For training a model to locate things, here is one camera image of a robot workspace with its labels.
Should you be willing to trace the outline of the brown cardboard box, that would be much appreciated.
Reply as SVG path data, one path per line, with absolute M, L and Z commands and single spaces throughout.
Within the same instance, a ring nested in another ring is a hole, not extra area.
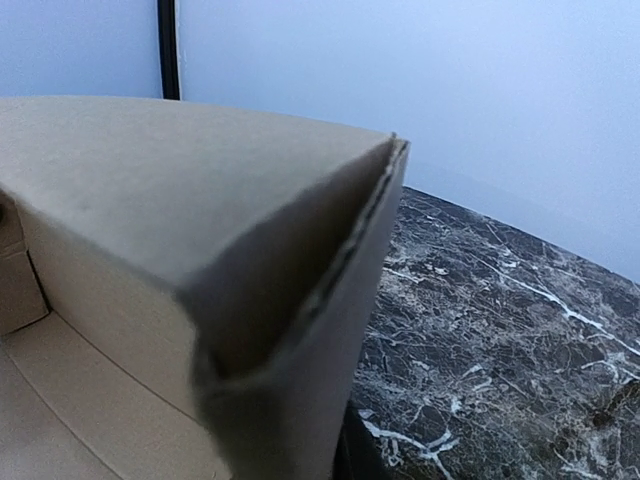
M 1 475 L 333 479 L 409 143 L 1 102 Z

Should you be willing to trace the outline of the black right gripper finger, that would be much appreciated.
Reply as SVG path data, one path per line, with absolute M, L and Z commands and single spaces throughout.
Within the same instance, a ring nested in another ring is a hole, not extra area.
M 333 465 L 334 480 L 387 480 L 374 439 L 355 407 L 347 407 Z

